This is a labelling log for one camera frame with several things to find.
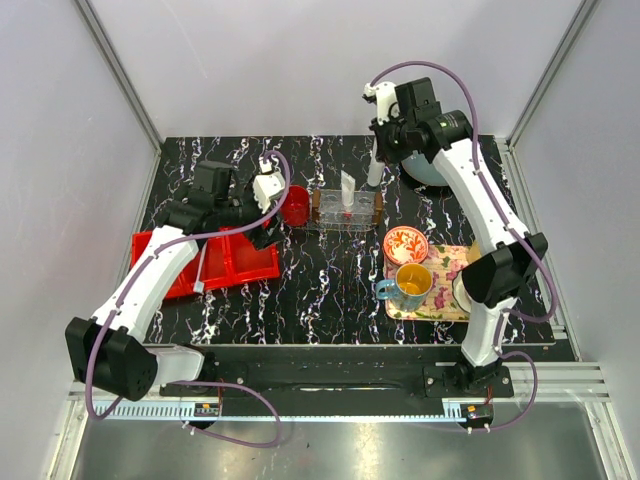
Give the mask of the red cup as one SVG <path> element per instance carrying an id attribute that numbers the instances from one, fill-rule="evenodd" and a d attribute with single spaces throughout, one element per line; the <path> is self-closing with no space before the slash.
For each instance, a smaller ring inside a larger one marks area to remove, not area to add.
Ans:
<path id="1" fill-rule="evenodd" d="M 280 209 L 285 224 L 291 227 L 301 227 L 310 217 L 310 196 L 302 186 L 292 185 Z"/>

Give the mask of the white toothpaste tube red cap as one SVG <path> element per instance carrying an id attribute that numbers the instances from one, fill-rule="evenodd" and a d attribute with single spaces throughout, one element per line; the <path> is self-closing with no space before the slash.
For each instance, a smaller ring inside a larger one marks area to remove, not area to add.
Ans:
<path id="1" fill-rule="evenodd" d="M 345 218 L 352 217 L 352 208 L 355 198 L 355 179 L 346 171 L 341 171 L 341 202 L 343 207 L 343 216 Z"/>

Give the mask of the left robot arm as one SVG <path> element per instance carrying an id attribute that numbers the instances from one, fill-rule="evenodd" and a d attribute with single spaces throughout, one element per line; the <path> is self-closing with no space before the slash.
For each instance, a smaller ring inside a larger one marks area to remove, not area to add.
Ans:
<path id="1" fill-rule="evenodd" d="M 65 340 L 74 378 L 85 393 L 101 389 L 137 401 L 156 385 L 182 384 L 195 395 L 213 390 L 215 369 L 195 347 L 151 350 L 144 339 L 156 311 L 185 267 L 206 242 L 241 234 L 254 247 L 274 243 L 277 212 L 291 185 L 286 158 L 275 150 L 234 193 L 235 169 L 202 161 L 156 218 L 142 255 L 119 287 L 89 318 L 74 317 Z"/>

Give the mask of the clear acrylic toothbrush holder rack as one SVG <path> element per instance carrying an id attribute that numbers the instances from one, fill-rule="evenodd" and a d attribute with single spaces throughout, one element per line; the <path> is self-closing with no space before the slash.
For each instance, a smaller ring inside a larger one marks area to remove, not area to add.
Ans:
<path id="1" fill-rule="evenodd" d="M 366 231 L 380 224 L 383 211 L 380 192 L 356 191 L 349 206 L 340 190 L 316 189 L 311 196 L 311 223 L 321 229 Z"/>

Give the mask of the white toothpaste tube black cap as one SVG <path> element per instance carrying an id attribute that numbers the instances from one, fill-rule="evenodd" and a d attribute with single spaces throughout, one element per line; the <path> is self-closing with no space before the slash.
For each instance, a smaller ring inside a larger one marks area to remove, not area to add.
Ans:
<path id="1" fill-rule="evenodd" d="M 376 140 L 373 141 L 371 155 L 370 155 L 370 163 L 367 173 L 367 185 L 371 189 L 376 189 L 379 187 L 383 173 L 385 169 L 385 163 L 378 159 L 378 142 Z"/>

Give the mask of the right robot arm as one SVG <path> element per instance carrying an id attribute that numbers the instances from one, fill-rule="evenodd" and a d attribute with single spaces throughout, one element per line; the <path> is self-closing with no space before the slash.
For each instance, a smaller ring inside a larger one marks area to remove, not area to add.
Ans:
<path id="1" fill-rule="evenodd" d="M 470 320 L 462 357 L 445 380 L 476 396 L 500 375 L 505 319 L 520 291 L 541 271 L 548 241 L 517 217 L 481 159 L 475 116 L 443 112 L 429 78 L 369 83 L 363 97 L 376 106 L 369 126 L 376 162 L 422 155 L 451 188 L 472 227 L 480 256 L 455 279 L 470 298 Z"/>

